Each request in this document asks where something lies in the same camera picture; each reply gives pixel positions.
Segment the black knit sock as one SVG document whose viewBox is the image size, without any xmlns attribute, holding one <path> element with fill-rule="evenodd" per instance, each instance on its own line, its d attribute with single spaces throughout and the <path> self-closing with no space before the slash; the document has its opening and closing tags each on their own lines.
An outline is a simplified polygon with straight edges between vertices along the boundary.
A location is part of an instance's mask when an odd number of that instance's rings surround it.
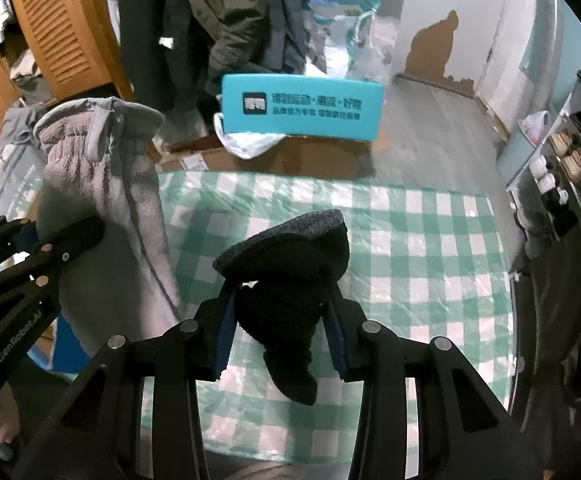
<svg viewBox="0 0 581 480">
<path fill-rule="evenodd" d="M 212 263 L 226 283 L 237 286 L 236 321 L 261 344 L 274 385 L 293 402 L 316 401 L 312 338 L 349 259 L 345 218 L 338 209 L 326 209 L 251 236 Z"/>
</svg>

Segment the pinkish grey fleece pants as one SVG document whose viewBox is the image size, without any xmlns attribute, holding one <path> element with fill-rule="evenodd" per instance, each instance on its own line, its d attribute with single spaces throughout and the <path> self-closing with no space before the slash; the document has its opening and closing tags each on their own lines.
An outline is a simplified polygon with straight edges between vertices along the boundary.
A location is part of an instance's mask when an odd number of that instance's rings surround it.
<svg viewBox="0 0 581 480">
<path fill-rule="evenodd" d="M 90 217 L 105 225 L 103 239 L 66 267 L 59 284 L 63 316 L 89 356 L 111 336 L 158 337 L 184 316 L 147 154 L 163 122 L 142 104 L 86 98 L 56 106 L 33 130 L 46 155 L 40 240 Z"/>
</svg>

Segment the blue cardboard box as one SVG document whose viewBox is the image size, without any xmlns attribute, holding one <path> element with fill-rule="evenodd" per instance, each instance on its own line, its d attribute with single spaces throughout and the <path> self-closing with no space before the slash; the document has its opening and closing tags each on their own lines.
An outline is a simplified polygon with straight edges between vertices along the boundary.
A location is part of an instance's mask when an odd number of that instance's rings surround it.
<svg viewBox="0 0 581 480">
<path fill-rule="evenodd" d="M 28 357 L 42 370 L 73 375 L 80 374 L 90 362 L 63 315 L 42 334 Z"/>
</svg>

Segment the green checkered tablecloth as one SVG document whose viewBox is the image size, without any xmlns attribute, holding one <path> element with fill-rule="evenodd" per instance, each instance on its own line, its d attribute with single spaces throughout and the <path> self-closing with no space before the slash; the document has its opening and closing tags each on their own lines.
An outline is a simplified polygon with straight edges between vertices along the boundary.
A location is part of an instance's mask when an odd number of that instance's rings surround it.
<svg viewBox="0 0 581 480">
<path fill-rule="evenodd" d="M 450 338 L 501 402 L 511 392 L 514 327 L 504 247 L 487 197 L 366 181 L 246 172 L 172 171 L 159 193 L 181 298 L 216 296 L 213 260 L 224 249 L 313 210 L 336 208 L 350 245 L 341 292 L 397 335 Z M 197 387 L 210 452 L 299 464 L 350 460 L 362 401 L 341 382 L 323 332 L 312 342 L 316 402 L 289 401 L 274 386 L 262 348 L 237 332 L 228 368 Z"/>
</svg>

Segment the brown cardboard box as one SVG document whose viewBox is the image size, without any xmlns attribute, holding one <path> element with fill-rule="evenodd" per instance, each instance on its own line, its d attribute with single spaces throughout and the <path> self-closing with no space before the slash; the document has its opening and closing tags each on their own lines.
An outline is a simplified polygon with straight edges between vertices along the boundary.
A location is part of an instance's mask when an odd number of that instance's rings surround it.
<svg viewBox="0 0 581 480">
<path fill-rule="evenodd" d="M 216 136 L 167 146 L 160 153 L 149 148 L 158 167 L 180 169 L 258 172 L 277 176 L 353 180 L 362 174 L 361 164 L 381 142 L 287 136 L 254 159 L 228 153 Z"/>
</svg>

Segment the white plastic bag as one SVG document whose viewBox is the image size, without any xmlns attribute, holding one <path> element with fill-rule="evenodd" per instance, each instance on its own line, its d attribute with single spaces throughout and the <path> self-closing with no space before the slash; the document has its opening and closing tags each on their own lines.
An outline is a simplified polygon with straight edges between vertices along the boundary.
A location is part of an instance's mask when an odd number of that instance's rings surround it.
<svg viewBox="0 0 581 480">
<path fill-rule="evenodd" d="M 222 113 L 213 115 L 213 128 L 223 148 L 231 155 L 243 160 L 251 160 L 263 155 L 286 138 L 281 133 L 227 133 L 224 130 Z"/>
</svg>

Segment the teal shoe box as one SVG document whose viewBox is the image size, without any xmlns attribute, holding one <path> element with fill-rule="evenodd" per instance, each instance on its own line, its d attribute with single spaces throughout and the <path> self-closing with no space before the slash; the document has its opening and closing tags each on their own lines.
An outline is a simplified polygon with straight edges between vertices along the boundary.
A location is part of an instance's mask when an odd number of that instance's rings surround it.
<svg viewBox="0 0 581 480">
<path fill-rule="evenodd" d="M 288 74 L 235 74 L 222 79 L 227 133 L 373 142 L 382 107 L 383 85 L 374 81 Z"/>
</svg>

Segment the wooden louvered cabinet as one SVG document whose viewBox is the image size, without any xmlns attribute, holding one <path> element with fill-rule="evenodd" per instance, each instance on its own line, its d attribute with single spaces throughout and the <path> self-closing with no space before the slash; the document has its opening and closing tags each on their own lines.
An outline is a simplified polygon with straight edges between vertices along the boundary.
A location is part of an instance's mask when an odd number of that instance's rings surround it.
<svg viewBox="0 0 581 480">
<path fill-rule="evenodd" d="M 106 0 L 13 0 L 13 6 L 54 102 L 106 84 L 116 87 L 119 98 L 134 99 Z M 0 128 L 19 97 L 0 58 Z"/>
</svg>

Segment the dark hanging jackets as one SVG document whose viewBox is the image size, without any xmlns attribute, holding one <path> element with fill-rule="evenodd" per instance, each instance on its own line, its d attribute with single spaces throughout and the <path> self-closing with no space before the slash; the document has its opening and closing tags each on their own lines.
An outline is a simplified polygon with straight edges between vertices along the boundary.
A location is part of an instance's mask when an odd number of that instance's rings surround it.
<svg viewBox="0 0 581 480">
<path fill-rule="evenodd" d="M 118 0 L 124 71 L 168 112 L 215 96 L 226 75 L 304 72 L 309 0 Z"/>
</svg>

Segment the white shoe rack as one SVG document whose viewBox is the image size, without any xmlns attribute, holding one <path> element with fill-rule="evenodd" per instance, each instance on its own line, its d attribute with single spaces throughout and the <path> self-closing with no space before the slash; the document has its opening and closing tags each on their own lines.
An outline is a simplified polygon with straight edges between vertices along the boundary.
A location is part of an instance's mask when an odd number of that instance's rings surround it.
<svg viewBox="0 0 581 480">
<path fill-rule="evenodd" d="M 560 110 L 518 125 L 530 153 L 506 179 L 515 221 L 526 240 L 559 240 L 581 221 L 581 67 Z"/>
</svg>

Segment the clear blue plastic bag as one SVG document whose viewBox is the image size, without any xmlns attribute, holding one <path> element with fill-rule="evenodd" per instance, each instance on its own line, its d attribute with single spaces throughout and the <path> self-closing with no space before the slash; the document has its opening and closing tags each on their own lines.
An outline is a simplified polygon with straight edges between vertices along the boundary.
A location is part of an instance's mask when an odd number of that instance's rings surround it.
<svg viewBox="0 0 581 480">
<path fill-rule="evenodd" d="M 378 14 L 381 0 L 309 0 L 304 73 L 391 83 L 397 75 L 399 20 Z"/>
</svg>

